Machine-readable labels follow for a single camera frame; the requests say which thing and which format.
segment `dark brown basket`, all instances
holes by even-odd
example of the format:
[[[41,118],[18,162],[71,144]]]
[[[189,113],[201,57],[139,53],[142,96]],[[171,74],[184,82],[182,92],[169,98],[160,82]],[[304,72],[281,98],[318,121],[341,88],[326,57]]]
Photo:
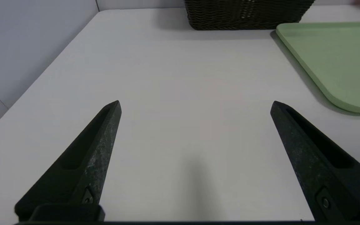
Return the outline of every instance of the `dark brown basket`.
[[[196,30],[275,29],[301,20],[314,0],[184,0]]]

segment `white table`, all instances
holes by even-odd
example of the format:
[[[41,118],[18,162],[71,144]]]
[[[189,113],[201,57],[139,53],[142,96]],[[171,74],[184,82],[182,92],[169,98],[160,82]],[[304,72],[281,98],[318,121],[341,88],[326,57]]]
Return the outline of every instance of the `white table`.
[[[360,8],[315,6],[303,22],[352,20]],[[270,107],[294,107],[358,161],[360,116],[331,105],[273,37],[194,31],[184,9],[97,14],[0,120],[0,224],[115,100],[106,220],[312,220]]]

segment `light green plastic tray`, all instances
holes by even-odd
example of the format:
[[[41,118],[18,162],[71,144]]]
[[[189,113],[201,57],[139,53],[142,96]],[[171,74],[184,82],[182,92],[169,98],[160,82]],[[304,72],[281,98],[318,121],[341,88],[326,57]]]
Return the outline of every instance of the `light green plastic tray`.
[[[360,113],[360,22],[280,24],[276,32],[334,105]]]

